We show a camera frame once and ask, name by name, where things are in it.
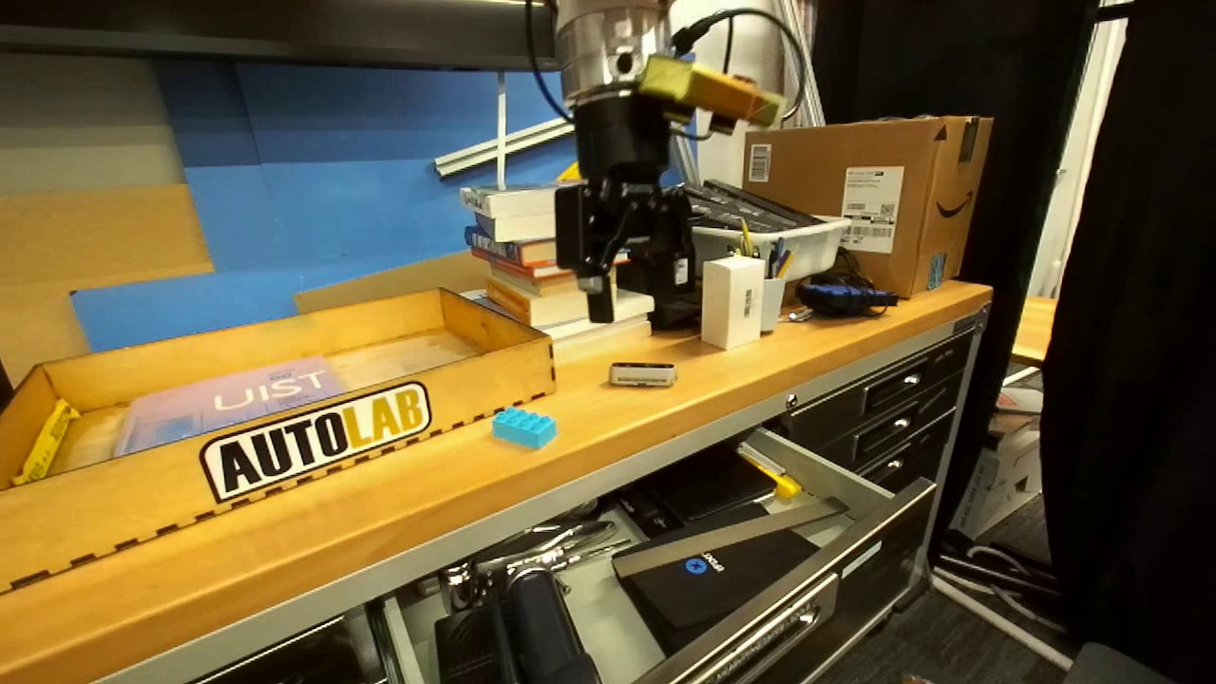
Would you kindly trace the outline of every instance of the open cardboard box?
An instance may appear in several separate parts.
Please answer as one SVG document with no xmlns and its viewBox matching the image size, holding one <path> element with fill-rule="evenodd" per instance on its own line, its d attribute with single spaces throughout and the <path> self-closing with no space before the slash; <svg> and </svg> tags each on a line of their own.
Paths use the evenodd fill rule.
<svg viewBox="0 0 1216 684">
<path fill-rule="evenodd" d="M 324 359 L 346 387 L 295 412 L 110 458 L 134 400 L 295 359 Z M 547 392 L 555 360 L 538 331 L 440 289 L 38 367 L 0 415 L 0 595 L 394 458 Z M 56 408 L 80 420 L 65 422 L 48 478 L 10 486 Z M 294 431 L 310 431 L 310 458 Z"/>
</svg>

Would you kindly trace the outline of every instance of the small blue block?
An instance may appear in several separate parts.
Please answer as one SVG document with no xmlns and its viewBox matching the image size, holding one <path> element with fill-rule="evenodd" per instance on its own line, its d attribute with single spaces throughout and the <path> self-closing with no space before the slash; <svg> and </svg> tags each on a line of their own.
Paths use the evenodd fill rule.
<svg viewBox="0 0 1216 684">
<path fill-rule="evenodd" d="M 551 436 L 559 435 L 559 427 L 542 415 L 532 412 L 503 412 L 493 415 L 493 436 L 526 444 L 526 450 L 542 450 Z"/>
</svg>

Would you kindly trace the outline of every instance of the autolab label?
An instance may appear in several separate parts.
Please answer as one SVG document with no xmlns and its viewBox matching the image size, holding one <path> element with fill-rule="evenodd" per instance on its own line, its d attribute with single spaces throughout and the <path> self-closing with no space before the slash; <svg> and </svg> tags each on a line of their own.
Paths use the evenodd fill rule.
<svg viewBox="0 0 1216 684">
<path fill-rule="evenodd" d="M 280 422 L 264 422 L 243 435 L 224 435 L 200 450 L 200 472 L 212 483 L 218 501 L 228 501 L 421 431 L 431 431 L 431 395 L 421 384 L 400 384 Z"/>
</svg>

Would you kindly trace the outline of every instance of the black curtain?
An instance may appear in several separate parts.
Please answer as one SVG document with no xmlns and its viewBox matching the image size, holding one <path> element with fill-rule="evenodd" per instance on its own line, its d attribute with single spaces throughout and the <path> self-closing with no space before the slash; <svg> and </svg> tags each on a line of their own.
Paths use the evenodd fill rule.
<svg viewBox="0 0 1216 684">
<path fill-rule="evenodd" d="M 988 436 L 1082 69 L 1091 0 L 813 0 L 829 122 L 991 115 L 986 187 L 962 263 L 991 287 L 941 531 Z"/>
<path fill-rule="evenodd" d="M 1044 507 L 1076 639 L 1216 657 L 1216 6 L 1141 0 L 1044 367 Z"/>
</svg>

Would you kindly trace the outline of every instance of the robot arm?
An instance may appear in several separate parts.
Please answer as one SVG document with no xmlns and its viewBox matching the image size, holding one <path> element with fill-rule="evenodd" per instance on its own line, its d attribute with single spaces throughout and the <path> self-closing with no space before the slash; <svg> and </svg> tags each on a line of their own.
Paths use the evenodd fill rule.
<svg viewBox="0 0 1216 684">
<path fill-rule="evenodd" d="M 677 122 L 773 126 L 780 94 L 671 59 L 671 0 L 559 0 L 559 69 L 574 115 L 579 173 L 559 191 L 559 267 L 579 273 L 589 316 L 611 324 L 611 289 L 652 298 L 658 331 L 696 326 L 689 198 L 663 191 Z"/>
</svg>

